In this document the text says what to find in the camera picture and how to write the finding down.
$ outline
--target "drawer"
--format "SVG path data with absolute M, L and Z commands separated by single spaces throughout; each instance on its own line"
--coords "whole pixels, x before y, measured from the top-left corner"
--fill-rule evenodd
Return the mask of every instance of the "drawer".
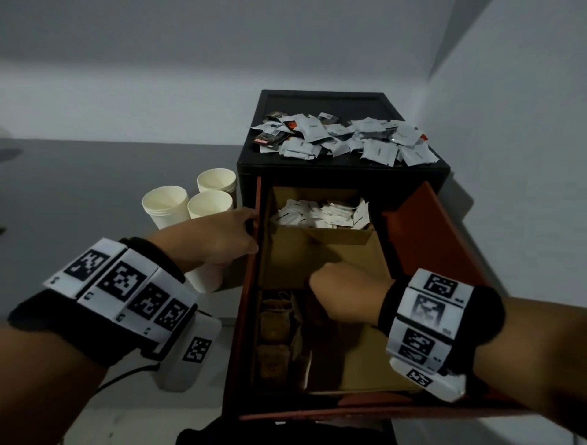
M 313 351 L 305 391 L 261 388 L 254 356 L 262 293 L 302 288 L 303 279 L 326 261 L 354 262 L 375 275 L 413 274 L 423 267 L 473 285 L 487 283 L 480 263 L 427 182 L 397 209 L 385 210 L 371 202 L 372 227 L 361 231 L 271 227 L 268 219 L 276 210 L 276 196 L 285 199 L 284 193 L 293 193 L 290 197 L 317 200 L 316 193 L 336 198 L 333 193 L 351 192 L 273 188 L 273 181 L 266 182 L 257 177 L 255 208 L 261 216 L 251 233 L 260 249 L 247 261 L 225 385 L 224 416 L 241 420 L 349 415 L 479 417 L 524 410 L 491 389 L 482 397 L 466 397 L 453 404 L 437 400 L 391 369 L 386 338 L 366 325 L 340 325 L 336 342 L 327 343 L 342 345 L 340 348 L 315 347 L 319 353 Z M 304 195 L 308 191 L 314 195 Z

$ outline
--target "stack of paper cups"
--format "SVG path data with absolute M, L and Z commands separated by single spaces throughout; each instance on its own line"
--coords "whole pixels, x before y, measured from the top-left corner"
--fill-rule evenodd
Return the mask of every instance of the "stack of paper cups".
M 190 219 L 187 192 L 179 186 L 164 186 L 143 197 L 143 208 L 159 229 Z
M 211 190 L 198 193 L 187 204 L 192 218 L 212 215 L 214 213 L 232 210 L 232 197 L 221 190 Z M 197 269 L 188 272 L 185 277 L 196 291 L 209 294 L 218 290 L 222 285 L 222 270 L 224 266 L 205 263 Z
M 198 190 L 221 190 L 232 197 L 232 207 L 237 207 L 237 175 L 227 168 L 212 168 L 200 173 L 197 179 Z

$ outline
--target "white wall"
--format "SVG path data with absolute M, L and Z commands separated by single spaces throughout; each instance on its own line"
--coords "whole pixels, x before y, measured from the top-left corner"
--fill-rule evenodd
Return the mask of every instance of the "white wall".
M 417 118 L 473 197 L 464 223 L 510 294 L 581 306 L 585 48 L 584 0 L 493 0 L 431 77 Z
M 382 91 L 411 118 L 454 0 L 3 2 L 17 138 L 241 144 L 261 89 Z

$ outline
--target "person's right hand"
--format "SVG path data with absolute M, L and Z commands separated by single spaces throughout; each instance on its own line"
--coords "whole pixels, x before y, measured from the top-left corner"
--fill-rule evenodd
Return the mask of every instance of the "person's right hand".
M 327 262 L 310 276 L 310 288 L 328 317 L 377 326 L 381 304 L 394 280 L 377 279 L 345 262 Z

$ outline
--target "pile of packets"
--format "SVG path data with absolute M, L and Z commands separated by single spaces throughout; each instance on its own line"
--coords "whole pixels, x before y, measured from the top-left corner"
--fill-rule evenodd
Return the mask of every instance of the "pile of packets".
M 297 227 L 362 229 L 370 223 L 369 203 L 363 198 L 357 207 L 337 201 L 318 205 L 316 201 L 288 200 L 285 207 L 271 217 L 271 222 Z
M 361 159 L 390 167 L 396 161 L 415 166 L 438 160 L 422 131 L 402 120 L 366 117 L 342 123 L 328 113 L 315 117 L 272 112 L 263 124 L 251 128 L 262 131 L 253 141 L 261 153 L 312 160 L 324 147 L 333 157 L 356 151 L 362 153 Z

